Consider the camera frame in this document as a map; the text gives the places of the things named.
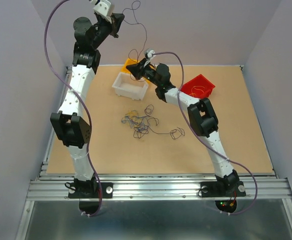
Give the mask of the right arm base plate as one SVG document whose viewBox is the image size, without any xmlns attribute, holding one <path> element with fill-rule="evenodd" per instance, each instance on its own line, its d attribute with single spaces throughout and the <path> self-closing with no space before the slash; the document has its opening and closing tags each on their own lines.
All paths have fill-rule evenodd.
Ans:
<svg viewBox="0 0 292 240">
<path fill-rule="evenodd" d="M 245 197 L 246 191 L 242 181 L 237 182 L 234 186 L 225 186 L 221 181 L 204 181 L 200 182 L 198 196 L 201 198 L 230 198 Z"/>
</svg>

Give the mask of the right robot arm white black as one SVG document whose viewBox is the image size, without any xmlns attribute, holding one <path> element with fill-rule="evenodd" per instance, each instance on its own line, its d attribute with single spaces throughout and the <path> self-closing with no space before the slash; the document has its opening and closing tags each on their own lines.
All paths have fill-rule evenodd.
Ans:
<svg viewBox="0 0 292 240">
<path fill-rule="evenodd" d="M 221 143 L 218 118 L 208 98 L 196 98 L 180 91 L 171 82 L 169 67 L 160 63 L 154 67 L 146 58 L 125 67 L 135 79 L 145 78 L 156 86 L 157 97 L 167 104 L 178 106 L 194 135 L 207 148 L 216 181 L 213 185 L 221 195 L 236 189 L 239 176 L 230 163 Z"/>
</svg>

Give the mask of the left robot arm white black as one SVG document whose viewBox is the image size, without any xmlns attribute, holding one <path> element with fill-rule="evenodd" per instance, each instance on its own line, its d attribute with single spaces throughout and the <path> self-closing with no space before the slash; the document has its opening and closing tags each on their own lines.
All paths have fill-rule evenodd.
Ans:
<svg viewBox="0 0 292 240">
<path fill-rule="evenodd" d="M 87 17 L 79 17 L 73 23 L 75 43 L 72 76 L 58 112 L 50 116 L 54 132 L 67 147 L 75 170 L 74 181 L 65 186 L 70 194 L 79 193 L 86 197 L 97 193 L 98 183 L 87 149 L 92 134 L 92 121 L 85 121 L 83 117 L 83 113 L 88 110 L 85 99 L 100 64 L 98 47 L 108 36 L 118 38 L 125 16 L 113 13 L 110 20 L 100 15 L 96 19 L 97 22 L 92 24 Z"/>
</svg>

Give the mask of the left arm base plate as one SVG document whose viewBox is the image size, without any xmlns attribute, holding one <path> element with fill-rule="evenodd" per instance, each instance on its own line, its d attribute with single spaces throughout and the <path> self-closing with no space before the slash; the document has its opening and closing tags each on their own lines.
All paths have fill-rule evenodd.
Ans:
<svg viewBox="0 0 292 240">
<path fill-rule="evenodd" d="M 69 199 L 99 199 L 100 198 L 100 190 L 99 186 L 97 186 L 96 191 L 94 193 L 84 193 L 83 191 L 75 190 L 73 182 L 66 182 L 64 184 L 68 189 L 68 198 Z M 102 199 L 112 199 L 113 198 L 113 183 L 112 182 L 102 182 Z"/>
</svg>

